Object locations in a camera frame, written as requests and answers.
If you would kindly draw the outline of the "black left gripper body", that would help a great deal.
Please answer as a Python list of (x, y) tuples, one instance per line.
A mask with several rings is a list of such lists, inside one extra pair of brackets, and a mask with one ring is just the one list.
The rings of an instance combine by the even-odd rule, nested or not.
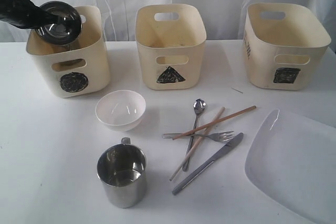
[(39, 25), (39, 8), (30, 0), (5, 0), (5, 22), (19, 29)]

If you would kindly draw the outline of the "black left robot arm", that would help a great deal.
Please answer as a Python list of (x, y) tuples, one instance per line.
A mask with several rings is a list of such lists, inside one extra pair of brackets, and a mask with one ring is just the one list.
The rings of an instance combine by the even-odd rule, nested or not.
[(1, 21), (19, 29), (35, 29), (58, 23), (59, 17), (30, 0), (1, 0)]

